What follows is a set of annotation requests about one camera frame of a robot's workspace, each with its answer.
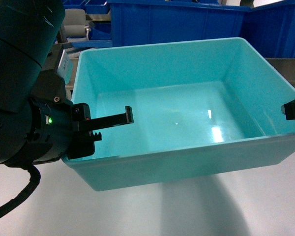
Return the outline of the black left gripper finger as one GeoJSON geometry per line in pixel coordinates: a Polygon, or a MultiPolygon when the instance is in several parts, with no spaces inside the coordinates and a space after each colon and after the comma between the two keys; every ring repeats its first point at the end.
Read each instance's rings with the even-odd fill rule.
{"type": "Polygon", "coordinates": [[[101,132],[93,133],[92,131],[90,131],[88,136],[88,142],[98,142],[98,141],[102,141],[101,132]]]}
{"type": "Polygon", "coordinates": [[[134,123],[132,108],[125,106],[125,113],[122,114],[79,121],[78,130],[94,131],[131,123],[134,123]]]}

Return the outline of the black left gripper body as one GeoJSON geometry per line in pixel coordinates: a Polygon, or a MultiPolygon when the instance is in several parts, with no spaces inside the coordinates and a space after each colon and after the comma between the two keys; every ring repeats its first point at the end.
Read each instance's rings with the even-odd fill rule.
{"type": "Polygon", "coordinates": [[[33,164],[87,157],[95,153],[95,135],[83,130],[80,123],[91,120],[86,103],[61,103],[32,97],[32,128],[28,136],[27,159],[33,164]]]}

